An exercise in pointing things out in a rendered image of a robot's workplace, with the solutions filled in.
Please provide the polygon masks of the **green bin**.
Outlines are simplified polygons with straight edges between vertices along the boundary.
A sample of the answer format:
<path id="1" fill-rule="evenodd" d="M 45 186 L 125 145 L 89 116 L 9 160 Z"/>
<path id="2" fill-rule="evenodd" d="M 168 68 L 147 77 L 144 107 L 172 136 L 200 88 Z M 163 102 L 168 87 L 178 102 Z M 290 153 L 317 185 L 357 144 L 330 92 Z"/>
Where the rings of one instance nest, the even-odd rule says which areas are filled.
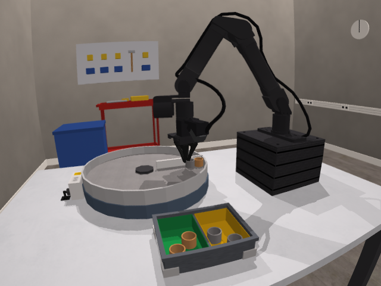
<path id="1" fill-rule="evenodd" d="M 193 249 L 186 249 L 186 251 L 209 247 L 192 214 L 157 219 L 157 221 L 166 255 L 169 254 L 171 245 L 182 244 L 181 236 L 186 231 L 196 233 L 196 247 Z"/>

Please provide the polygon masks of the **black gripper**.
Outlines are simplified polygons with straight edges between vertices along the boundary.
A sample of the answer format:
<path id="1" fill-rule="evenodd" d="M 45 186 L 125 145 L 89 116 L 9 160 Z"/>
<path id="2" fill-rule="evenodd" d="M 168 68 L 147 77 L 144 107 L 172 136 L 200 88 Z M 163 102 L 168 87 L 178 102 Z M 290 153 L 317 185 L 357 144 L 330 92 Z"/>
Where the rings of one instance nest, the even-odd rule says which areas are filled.
<path id="1" fill-rule="evenodd" d="M 168 138 L 169 139 L 173 138 L 174 144 L 179 150 L 179 153 L 181 155 L 183 162 L 186 163 L 186 161 L 190 161 L 192 154 L 195 151 L 195 148 L 198 145 L 198 143 L 195 142 L 191 136 L 180 137 L 180 136 L 177 136 L 177 133 L 169 133 Z M 190 146 L 190 152 L 189 152 L 189 146 Z"/>

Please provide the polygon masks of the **grey round turntable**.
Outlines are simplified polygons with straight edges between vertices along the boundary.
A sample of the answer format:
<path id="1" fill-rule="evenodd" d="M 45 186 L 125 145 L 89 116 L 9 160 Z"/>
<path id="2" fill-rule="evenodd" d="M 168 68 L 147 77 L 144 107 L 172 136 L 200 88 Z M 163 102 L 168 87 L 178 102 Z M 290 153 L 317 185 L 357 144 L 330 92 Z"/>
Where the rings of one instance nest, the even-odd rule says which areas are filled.
<path id="1" fill-rule="evenodd" d="M 203 158 L 203 166 L 189 169 L 177 147 L 112 151 L 73 172 L 61 201 L 85 197 L 97 212 L 122 219 L 152 219 L 152 214 L 186 210 L 208 189 L 207 160 L 194 151 L 191 158 L 197 157 Z"/>

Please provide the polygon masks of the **yellow bin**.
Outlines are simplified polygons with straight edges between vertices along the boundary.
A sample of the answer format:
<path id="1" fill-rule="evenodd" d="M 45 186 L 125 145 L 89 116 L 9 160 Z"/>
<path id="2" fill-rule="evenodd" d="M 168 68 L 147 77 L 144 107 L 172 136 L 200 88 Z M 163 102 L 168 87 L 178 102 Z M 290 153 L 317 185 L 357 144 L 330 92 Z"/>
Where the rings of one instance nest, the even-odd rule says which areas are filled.
<path id="1" fill-rule="evenodd" d="M 211 246 L 227 243 L 227 236 L 230 234 L 239 234 L 242 238 L 250 237 L 227 208 L 195 213 L 194 215 L 206 237 L 207 229 L 210 227 L 215 226 L 222 230 L 221 242 L 218 244 L 210 243 Z"/>

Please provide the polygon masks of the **dark grey divided bin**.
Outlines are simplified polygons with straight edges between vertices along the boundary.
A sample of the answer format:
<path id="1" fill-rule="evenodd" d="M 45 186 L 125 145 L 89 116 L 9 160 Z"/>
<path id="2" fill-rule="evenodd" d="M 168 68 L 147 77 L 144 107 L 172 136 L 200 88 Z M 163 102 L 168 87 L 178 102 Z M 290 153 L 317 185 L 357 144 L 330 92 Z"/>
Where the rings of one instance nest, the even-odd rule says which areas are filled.
<path id="1" fill-rule="evenodd" d="M 227 208 L 228 211 L 231 212 L 234 218 L 239 222 L 250 237 L 211 246 L 194 214 L 224 208 Z M 193 215 L 209 247 L 166 255 L 157 219 L 184 216 L 188 214 Z M 250 226 L 229 203 L 177 212 L 153 214 L 152 219 L 164 269 L 179 267 L 179 273 L 196 271 L 242 259 L 243 251 L 255 248 L 255 242 L 259 241 L 259 236 L 250 228 Z"/>

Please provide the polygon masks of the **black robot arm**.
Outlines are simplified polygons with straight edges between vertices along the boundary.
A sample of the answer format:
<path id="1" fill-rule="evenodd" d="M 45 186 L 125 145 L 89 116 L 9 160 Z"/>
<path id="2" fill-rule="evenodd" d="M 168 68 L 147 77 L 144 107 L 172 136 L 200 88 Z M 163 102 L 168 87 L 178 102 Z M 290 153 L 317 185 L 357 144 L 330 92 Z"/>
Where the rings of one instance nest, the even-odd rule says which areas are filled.
<path id="1" fill-rule="evenodd" d="M 223 38 L 232 43 L 245 59 L 252 74 L 254 75 L 262 98 L 269 109 L 272 109 L 272 127 L 258 128 L 259 132 L 283 139 L 289 142 L 306 141 L 307 137 L 290 133 L 289 99 L 283 88 L 280 87 L 270 71 L 254 39 L 252 26 L 246 20 L 215 16 L 211 26 L 200 41 L 196 50 L 190 57 L 184 69 L 175 81 L 175 90 L 178 95 L 162 95 L 153 97 L 154 118 L 169 118 L 174 115 L 174 103 L 176 103 L 176 117 L 186 120 L 176 120 L 177 136 L 191 136 L 195 142 L 204 142 L 209 134 L 209 122 L 193 117 L 193 102 L 190 92 L 197 83 L 203 69 L 217 49 Z M 171 100 L 172 99 L 172 100 Z"/>

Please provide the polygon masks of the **bronze bushing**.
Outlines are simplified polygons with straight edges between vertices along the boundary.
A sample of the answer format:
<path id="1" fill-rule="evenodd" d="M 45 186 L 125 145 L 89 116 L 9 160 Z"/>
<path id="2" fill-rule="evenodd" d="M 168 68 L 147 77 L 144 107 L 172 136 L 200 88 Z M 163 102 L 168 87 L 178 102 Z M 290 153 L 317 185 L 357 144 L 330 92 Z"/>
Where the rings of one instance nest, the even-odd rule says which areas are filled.
<path id="1" fill-rule="evenodd" d="M 197 157 L 197 158 L 194 158 L 194 160 L 195 160 L 195 167 L 202 167 L 203 166 L 203 158 Z"/>
<path id="2" fill-rule="evenodd" d="M 196 247 L 196 233 L 187 231 L 182 234 L 182 245 L 186 249 L 193 249 Z"/>
<path id="3" fill-rule="evenodd" d="M 184 251 L 186 251 L 186 248 L 182 244 L 173 244 L 169 248 L 169 253 L 170 254 L 181 253 L 181 252 L 184 252 Z"/>

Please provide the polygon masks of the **grey metal bushing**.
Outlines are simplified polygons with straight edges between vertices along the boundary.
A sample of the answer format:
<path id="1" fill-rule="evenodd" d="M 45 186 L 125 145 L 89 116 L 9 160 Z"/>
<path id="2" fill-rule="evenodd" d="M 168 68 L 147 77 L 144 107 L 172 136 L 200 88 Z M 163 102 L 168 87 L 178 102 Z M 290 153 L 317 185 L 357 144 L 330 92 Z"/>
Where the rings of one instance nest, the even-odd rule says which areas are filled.
<path id="1" fill-rule="evenodd" d="M 218 227 L 210 227 L 207 230 L 207 238 L 211 244 L 218 244 L 221 242 L 222 230 Z"/>
<path id="2" fill-rule="evenodd" d="M 239 234 L 230 234 L 227 237 L 227 243 L 231 242 L 231 241 L 240 240 L 240 239 L 243 239 L 241 235 L 239 235 Z"/>
<path id="3" fill-rule="evenodd" d="M 190 161 L 186 161 L 186 168 L 194 168 L 195 167 L 195 160 L 194 159 L 190 159 Z"/>

